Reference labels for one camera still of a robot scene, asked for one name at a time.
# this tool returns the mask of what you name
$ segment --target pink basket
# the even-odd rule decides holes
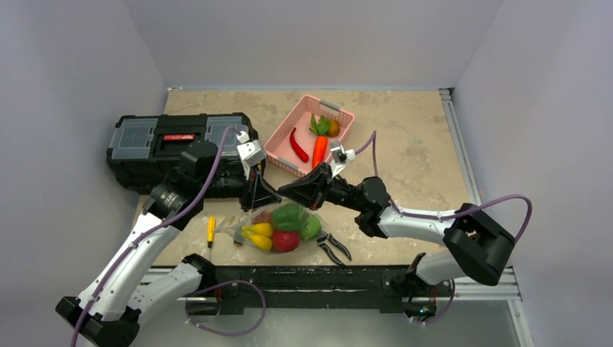
[[[307,94],[300,99],[264,145],[268,154],[268,161],[298,177],[302,177],[312,170],[313,146],[315,146],[317,136],[309,131],[311,113],[315,114],[317,120],[321,115],[324,115],[326,118],[336,119],[340,123],[340,134],[337,137],[329,138],[329,142],[339,141],[343,143],[347,138],[353,120],[356,118],[353,113],[313,95]],[[296,141],[309,155],[307,163],[303,163],[291,148],[289,134],[293,128],[296,128]],[[324,161],[329,163],[331,159],[332,155],[330,154],[330,148],[328,148]]]

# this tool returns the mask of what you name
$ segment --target transparent plastic bag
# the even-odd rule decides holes
[[[327,228],[318,214],[289,200],[228,218],[231,221],[220,231],[232,236],[235,244],[267,253],[291,252],[304,242],[315,241]]]

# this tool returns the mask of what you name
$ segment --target black pliers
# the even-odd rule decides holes
[[[336,256],[336,254],[332,252],[330,246],[325,243],[326,240],[328,240],[334,247],[340,250],[347,258],[349,258],[349,261],[351,261],[351,253],[349,252],[347,247],[345,247],[342,243],[335,239],[332,234],[322,231],[320,237],[317,238],[317,246],[319,246],[321,249],[324,250],[324,252],[326,252],[330,260],[332,260],[338,266],[345,266],[345,263],[341,262],[340,259],[338,259],[338,257]]]

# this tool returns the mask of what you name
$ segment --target white wall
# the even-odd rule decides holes
[[[537,346],[611,345],[612,92],[613,2],[507,0],[453,93],[484,196],[534,201],[514,260]]]
[[[0,345],[67,346],[55,313],[123,240],[136,196],[106,167],[123,114],[165,86],[122,0],[0,5]]]
[[[167,85],[449,87],[502,0],[126,0]]]

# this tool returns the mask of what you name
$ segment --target red label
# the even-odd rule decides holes
[[[168,134],[164,135],[162,141],[183,141],[193,140],[196,138],[196,134]]]

